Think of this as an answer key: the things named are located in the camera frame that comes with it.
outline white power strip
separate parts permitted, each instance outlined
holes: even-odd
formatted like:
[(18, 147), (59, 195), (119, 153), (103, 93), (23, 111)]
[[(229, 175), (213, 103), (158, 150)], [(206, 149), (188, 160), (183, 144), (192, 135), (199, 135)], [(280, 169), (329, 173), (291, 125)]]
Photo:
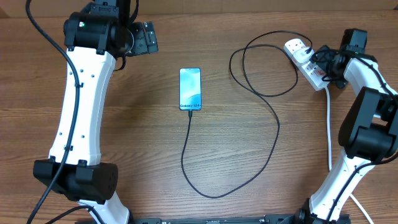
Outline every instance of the white power strip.
[(309, 47), (298, 38), (292, 39), (286, 42), (284, 50), (287, 55), (292, 59), (294, 64), (303, 73), (305, 78), (311, 83), (311, 86), (316, 90), (324, 89), (329, 82), (322, 81), (322, 77), (326, 75), (325, 71), (317, 66), (316, 63), (310, 61), (314, 51), (311, 49), (310, 53), (307, 53)]

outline white power cord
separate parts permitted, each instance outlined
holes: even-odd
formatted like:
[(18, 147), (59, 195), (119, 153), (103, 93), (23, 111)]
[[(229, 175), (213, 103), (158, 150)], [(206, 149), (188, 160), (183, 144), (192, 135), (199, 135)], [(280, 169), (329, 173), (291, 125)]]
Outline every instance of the white power cord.
[[(329, 89), (326, 86), (325, 87), (326, 91), (326, 128), (327, 128), (327, 133), (328, 133), (328, 166), (329, 166), (329, 171), (331, 170), (331, 134), (330, 134), (330, 93)], [(368, 215), (368, 213), (365, 211), (365, 209), (362, 207), (362, 205), (359, 203), (359, 201), (354, 197), (353, 194), (349, 195), (351, 199), (355, 202), (355, 204), (358, 206), (358, 208), (362, 211), (363, 215), (366, 217), (368, 222), (370, 224), (374, 224), (371, 217)]]

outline smartphone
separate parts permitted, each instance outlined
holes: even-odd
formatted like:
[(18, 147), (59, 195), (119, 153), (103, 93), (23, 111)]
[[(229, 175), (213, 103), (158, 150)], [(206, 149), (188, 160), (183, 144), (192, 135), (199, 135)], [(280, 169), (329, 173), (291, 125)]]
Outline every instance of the smartphone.
[(180, 110), (201, 109), (200, 68), (180, 69)]

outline wooden surface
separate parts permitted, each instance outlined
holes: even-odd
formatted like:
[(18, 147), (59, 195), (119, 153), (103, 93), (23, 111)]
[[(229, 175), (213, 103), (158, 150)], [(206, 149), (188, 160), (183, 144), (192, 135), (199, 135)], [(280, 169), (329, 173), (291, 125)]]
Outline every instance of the wooden surface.
[[(288, 94), (269, 98), (280, 119), (280, 135), (265, 171), (225, 198), (199, 196), (183, 178), (180, 154), (188, 116), (178, 109), (178, 70), (202, 70), (203, 109), (193, 114), (185, 155), (187, 175), (203, 193), (219, 195), (252, 177), (265, 163), (276, 132), (267, 106), (238, 86), (228, 73), (230, 55), (257, 35), (294, 30), (336, 48), (343, 31), (369, 32), (367, 53), (391, 87), (398, 89), (398, 13), (295, 12), (140, 16), (153, 21), (160, 52), (127, 60), (113, 73), (101, 127), (103, 162), (119, 167), (117, 193), (136, 217), (255, 217), (294, 213), (315, 193), (327, 168), (325, 92), (315, 92), (299, 74)], [(63, 43), (65, 19), (38, 19)], [(32, 175), (45, 159), (57, 132), (65, 89), (66, 62), (27, 19), (0, 20), (0, 223), (24, 223), (45, 186)], [(257, 43), (283, 44), (295, 36), (275, 34)], [(258, 91), (273, 94), (294, 83), (288, 60), (274, 49), (248, 51), (247, 71)], [(240, 80), (241, 54), (233, 60)], [(338, 130), (354, 93), (331, 86), (333, 154)], [(398, 164), (371, 171), (354, 191), (375, 223), (397, 223)], [(35, 223), (43, 223), (76, 204), (51, 193)], [(349, 199), (343, 213), (365, 223)], [(76, 212), (60, 223), (88, 218)]]
[[(33, 0), (35, 17), (69, 17), (91, 0)], [(11, 18), (26, 18), (26, 0), (0, 0), (0, 8)], [(131, 1), (131, 12), (136, 1)], [(144, 0), (139, 14), (208, 14), (230, 12), (298, 12), (392, 10), (398, 0)]]

